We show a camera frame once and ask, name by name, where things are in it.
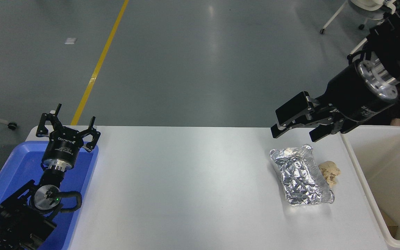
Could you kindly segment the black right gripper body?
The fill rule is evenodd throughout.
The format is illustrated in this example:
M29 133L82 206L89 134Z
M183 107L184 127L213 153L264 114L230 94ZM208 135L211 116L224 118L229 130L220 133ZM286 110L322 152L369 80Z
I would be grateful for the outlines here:
M317 100L332 104L345 121L340 133L348 133L396 103L396 79L381 76L374 63L352 63L327 84Z

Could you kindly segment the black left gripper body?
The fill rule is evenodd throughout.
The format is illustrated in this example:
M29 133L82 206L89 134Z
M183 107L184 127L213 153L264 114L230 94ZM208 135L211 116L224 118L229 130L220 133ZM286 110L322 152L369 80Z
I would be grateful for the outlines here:
M76 163L83 145L82 137L78 133L78 130L69 127L51 132L42 162L47 164L51 160L61 160L68 164Z

